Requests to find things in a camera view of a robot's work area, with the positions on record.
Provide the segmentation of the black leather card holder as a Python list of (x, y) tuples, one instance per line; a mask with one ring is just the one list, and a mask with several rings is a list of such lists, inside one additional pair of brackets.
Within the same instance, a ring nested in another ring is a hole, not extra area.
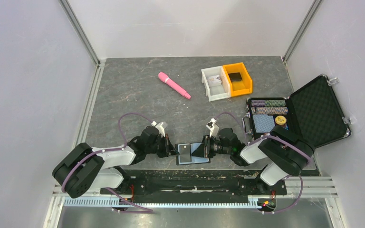
[(200, 158), (200, 157), (194, 157), (191, 155), (192, 161), (189, 163), (179, 163), (179, 155), (176, 156), (176, 165), (191, 165), (191, 164), (205, 164), (205, 163), (210, 163), (210, 159), (209, 158)]

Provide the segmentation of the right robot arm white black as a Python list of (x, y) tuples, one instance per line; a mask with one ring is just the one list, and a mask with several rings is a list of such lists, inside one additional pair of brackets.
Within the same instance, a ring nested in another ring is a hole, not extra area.
[(258, 192), (267, 194), (275, 184), (287, 177), (298, 176), (312, 162), (315, 147), (298, 134), (275, 126), (269, 133), (245, 144), (231, 128), (223, 128), (216, 136), (205, 135), (193, 156), (212, 158), (227, 154), (239, 166), (248, 166), (258, 160), (270, 159), (270, 164), (257, 176)]

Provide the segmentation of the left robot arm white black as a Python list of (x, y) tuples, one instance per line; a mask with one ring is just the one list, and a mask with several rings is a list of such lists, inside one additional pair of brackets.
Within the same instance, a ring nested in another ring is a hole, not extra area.
[(122, 194), (130, 189), (130, 180), (121, 166), (137, 164), (148, 154), (160, 158), (178, 155), (161, 123), (146, 127), (118, 147), (96, 148), (82, 142), (54, 168), (52, 176), (73, 199), (91, 189), (112, 188)]

